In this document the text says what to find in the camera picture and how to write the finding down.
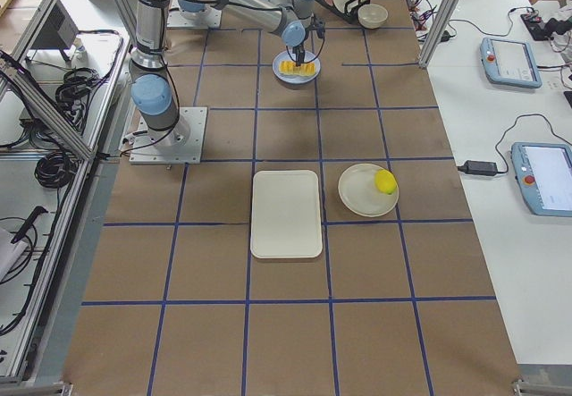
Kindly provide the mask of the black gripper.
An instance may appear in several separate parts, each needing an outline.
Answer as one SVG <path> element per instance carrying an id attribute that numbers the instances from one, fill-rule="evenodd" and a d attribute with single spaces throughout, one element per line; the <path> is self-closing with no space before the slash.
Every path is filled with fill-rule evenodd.
<path id="1" fill-rule="evenodd" d="M 292 48 L 292 61 L 295 63 L 296 67 L 299 67 L 301 64 L 305 62 L 306 58 L 306 51 L 304 48 L 304 44 L 299 44 Z"/>

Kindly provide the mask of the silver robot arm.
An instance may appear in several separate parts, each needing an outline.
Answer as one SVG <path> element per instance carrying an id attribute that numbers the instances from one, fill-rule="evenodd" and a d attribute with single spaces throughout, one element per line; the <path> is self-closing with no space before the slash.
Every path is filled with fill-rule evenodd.
<path id="1" fill-rule="evenodd" d="M 189 127 L 164 60 L 166 27 L 172 0 L 138 0 L 135 47 L 130 54 L 131 98 L 147 125 L 151 146 L 182 144 Z M 305 61 L 304 43 L 314 20 L 315 0 L 181 0 L 227 11 L 282 39 L 295 64 Z"/>

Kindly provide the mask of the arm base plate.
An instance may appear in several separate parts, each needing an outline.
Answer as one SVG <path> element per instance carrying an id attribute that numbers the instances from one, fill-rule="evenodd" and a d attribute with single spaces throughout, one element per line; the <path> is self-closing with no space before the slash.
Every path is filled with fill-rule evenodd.
<path id="1" fill-rule="evenodd" d="M 207 108 L 183 107 L 175 128 L 164 134 L 150 130 L 143 118 L 132 132 L 131 164 L 199 164 L 206 130 Z"/>
<path id="2" fill-rule="evenodd" d="M 222 12 L 207 4 L 192 3 L 186 0 L 171 0 L 168 29 L 218 29 Z"/>

